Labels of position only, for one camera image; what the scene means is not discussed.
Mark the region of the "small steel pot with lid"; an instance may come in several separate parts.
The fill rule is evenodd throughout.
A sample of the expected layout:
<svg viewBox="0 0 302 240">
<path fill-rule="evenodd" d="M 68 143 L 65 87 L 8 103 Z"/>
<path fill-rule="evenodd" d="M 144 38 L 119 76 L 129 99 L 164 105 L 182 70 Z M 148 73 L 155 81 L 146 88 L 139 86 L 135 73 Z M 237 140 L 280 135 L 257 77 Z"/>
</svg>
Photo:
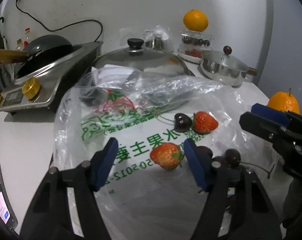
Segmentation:
<svg viewBox="0 0 302 240">
<path fill-rule="evenodd" d="M 224 46 L 222 51 L 203 50 L 200 69 L 211 80 L 231 87 L 240 87 L 246 76 L 256 76 L 257 70 L 247 66 L 231 53 L 230 46 Z"/>
</svg>

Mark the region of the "clear fruit container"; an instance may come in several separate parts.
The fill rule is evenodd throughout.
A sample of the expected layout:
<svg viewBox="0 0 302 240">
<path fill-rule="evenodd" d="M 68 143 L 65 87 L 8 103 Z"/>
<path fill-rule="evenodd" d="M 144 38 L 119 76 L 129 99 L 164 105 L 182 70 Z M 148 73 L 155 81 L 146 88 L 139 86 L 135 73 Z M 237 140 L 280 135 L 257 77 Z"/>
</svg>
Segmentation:
<svg viewBox="0 0 302 240">
<path fill-rule="evenodd" d="M 183 60 L 199 64 L 202 59 L 202 51 L 212 50 L 213 36 L 196 31 L 185 30 L 181 32 L 181 43 L 178 47 L 178 55 Z"/>
</svg>

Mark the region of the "dark cherry with stem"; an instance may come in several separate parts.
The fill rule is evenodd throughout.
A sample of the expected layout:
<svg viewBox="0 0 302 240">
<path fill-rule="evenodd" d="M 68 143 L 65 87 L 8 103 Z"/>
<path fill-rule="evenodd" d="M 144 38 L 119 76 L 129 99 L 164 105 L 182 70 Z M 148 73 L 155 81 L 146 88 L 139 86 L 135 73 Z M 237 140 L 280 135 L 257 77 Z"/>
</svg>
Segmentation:
<svg viewBox="0 0 302 240">
<path fill-rule="evenodd" d="M 227 149 L 223 155 L 213 157 L 212 160 L 217 161 L 217 162 L 221 163 L 222 165 L 225 165 L 228 168 L 231 168 L 233 170 L 238 170 L 240 168 L 240 165 L 242 165 L 242 164 L 253 166 L 253 167 L 259 168 L 259 169 L 263 170 L 264 172 L 266 172 L 267 179 L 270 179 L 270 177 L 271 177 L 272 170 L 268 171 L 259 165 L 242 161 L 240 152 L 238 150 L 236 150 L 235 148 Z"/>
</svg>

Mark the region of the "steel induction cooker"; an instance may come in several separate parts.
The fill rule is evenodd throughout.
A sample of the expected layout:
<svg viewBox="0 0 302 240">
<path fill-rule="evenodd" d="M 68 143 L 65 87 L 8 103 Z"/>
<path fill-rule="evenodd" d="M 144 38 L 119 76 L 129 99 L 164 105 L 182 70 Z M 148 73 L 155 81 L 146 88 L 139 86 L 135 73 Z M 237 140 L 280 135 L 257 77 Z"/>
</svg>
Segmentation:
<svg viewBox="0 0 302 240">
<path fill-rule="evenodd" d="M 88 73 L 103 42 L 64 45 L 22 64 L 1 92 L 0 112 L 47 108 L 56 111 L 63 95 Z"/>
</svg>

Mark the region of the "large orange with stem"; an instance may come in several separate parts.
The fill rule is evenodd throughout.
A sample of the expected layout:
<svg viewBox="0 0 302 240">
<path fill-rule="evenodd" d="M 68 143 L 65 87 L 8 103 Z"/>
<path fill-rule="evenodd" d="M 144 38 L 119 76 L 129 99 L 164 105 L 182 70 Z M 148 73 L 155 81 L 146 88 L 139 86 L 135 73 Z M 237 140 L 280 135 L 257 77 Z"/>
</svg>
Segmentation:
<svg viewBox="0 0 302 240">
<path fill-rule="evenodd" d="M 291 89 L 287 92 L 277 92 L 268 101 L 267 107 L 277 111 L 293 112 L 300 114 L 300 107 L 297 99 L 291 93 Z"/>
</svg>

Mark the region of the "large steel wok lid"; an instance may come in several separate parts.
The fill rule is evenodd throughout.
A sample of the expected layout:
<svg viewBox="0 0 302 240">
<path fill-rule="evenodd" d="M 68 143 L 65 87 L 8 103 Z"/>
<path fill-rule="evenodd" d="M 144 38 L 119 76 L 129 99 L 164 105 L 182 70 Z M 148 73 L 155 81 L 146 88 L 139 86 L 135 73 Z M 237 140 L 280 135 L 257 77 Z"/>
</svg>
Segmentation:
<svg viewBox="0 0 302 240">
<path fill-rule="evenodd" d="M 126 48 L 118 49 L 100 56 L 94 62 L 94 68 L 124 67 L 134 68 L 141 72 L 168 75 L 194 74 L 178 56 L 163 50 L 155 50 L 144 46 L 140 38 L 129 38 Z"/>
</svg>

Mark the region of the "orange atop container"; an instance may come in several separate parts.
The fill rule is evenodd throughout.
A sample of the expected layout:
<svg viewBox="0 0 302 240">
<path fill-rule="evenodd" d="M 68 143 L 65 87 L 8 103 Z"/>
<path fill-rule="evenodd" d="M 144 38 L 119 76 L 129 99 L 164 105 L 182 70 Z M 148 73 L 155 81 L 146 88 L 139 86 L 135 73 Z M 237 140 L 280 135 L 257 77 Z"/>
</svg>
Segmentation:
<svg viewBox="0 0 302 240">
<path fill-rule="evenodd" d="M 199 10 L 187 12 L 183 18 L 183 23 L 188 30 L 197 32 L 205 31 L 209 25 L 207 16 Z"/>
</svg>

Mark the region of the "oil bottle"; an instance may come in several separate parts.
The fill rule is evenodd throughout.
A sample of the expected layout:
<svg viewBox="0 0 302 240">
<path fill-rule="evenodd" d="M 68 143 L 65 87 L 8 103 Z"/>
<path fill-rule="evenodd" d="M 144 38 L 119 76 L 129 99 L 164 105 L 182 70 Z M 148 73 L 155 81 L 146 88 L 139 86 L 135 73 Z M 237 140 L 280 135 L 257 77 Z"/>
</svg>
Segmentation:
<svg viewBox="0 0 302 240">
<path fill-rule="evenodd" d="M 17 47 L 16 47 L 16 51 L 22 51 L 24 49 L 24 44 L 22 39 L 20 38 L 19 40 L 17 40 Z"/>
</svg>

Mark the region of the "strawberry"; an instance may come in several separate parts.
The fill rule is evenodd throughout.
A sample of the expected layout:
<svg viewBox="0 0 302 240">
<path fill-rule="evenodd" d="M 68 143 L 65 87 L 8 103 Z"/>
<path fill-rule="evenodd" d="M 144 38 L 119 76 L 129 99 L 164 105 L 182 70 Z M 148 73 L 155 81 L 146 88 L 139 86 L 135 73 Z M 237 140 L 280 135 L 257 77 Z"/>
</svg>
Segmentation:
<svg viewBox="0 0 302 240">
<path fill-rule="evenodd" d="M 176 169 L 183 158 L 180 146 L 171 142 L 160 144 L 150 152 L 150 159 L 165 170 Z"/>
<path fill-rule="evenodd" d="M 192 130 L 198 134 L 207 134 L 218 128 L 218 121 L 204 111 L 193 114 Z"/>
</svg>

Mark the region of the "smartphone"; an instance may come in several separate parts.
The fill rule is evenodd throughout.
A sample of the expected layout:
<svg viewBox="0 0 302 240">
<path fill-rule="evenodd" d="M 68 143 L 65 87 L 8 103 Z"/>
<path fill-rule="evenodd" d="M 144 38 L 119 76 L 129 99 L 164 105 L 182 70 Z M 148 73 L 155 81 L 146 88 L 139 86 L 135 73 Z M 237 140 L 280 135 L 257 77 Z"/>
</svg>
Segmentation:
<svg viewBox="0 0 302 240">
<path fill-rule="evenodd" d="M 1 164 L 0 164 L 0 218 L 3 220 L 4 224 L 11 231 L 16 229 L 18 225 L 18 220 L 12 209 L 12 206 L 5 189 L 5 184 L 2 176 Z"/>
</svg>

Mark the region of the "red-capped sauce bottle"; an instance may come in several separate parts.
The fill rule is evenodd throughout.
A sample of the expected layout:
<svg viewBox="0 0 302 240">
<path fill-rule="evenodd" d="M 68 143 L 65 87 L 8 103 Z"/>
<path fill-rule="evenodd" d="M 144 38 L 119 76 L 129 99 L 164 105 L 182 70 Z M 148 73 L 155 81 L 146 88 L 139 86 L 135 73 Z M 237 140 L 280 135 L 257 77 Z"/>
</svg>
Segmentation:
<svg viewBox="0 0 302 240">
<path fill-rule="evenodd" d="M 24 31 L 23 46 L 26 47 L 32 41 L 33 41 L 33 34 L 30 31 L 30 28 L 26 28 Z"/>
</svg>

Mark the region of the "clear printed plastic bag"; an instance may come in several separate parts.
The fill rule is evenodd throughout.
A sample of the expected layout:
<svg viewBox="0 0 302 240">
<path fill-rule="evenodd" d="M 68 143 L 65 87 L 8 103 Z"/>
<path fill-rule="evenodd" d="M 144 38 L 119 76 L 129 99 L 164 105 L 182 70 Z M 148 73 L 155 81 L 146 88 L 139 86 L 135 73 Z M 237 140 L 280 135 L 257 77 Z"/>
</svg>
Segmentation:
<svg viewBox="0 0 302 240">
<path fill-rule="evenodd" d="M 270 144 L 243 131 L 241 114 L 250 110 L 254 92 L 203 77 L 143 73 L 111 67 L 93 70 L 60 103 L 54 124 L 53 163 L 61 170 L 91 159 L 108 139 L 118 152 L 105 186 L 94 196 L 113 239 L 189 239 L 206 194 L 200 192 L 187 160 L 167 171 L 150 152 L 186 139 L 214 155 L 239 150 L 242 161 L 274 174 L 277 156 Z M 204 111 L 218 121 L 207 134 L 174 130 L 174 115 Z"/>
</svg>

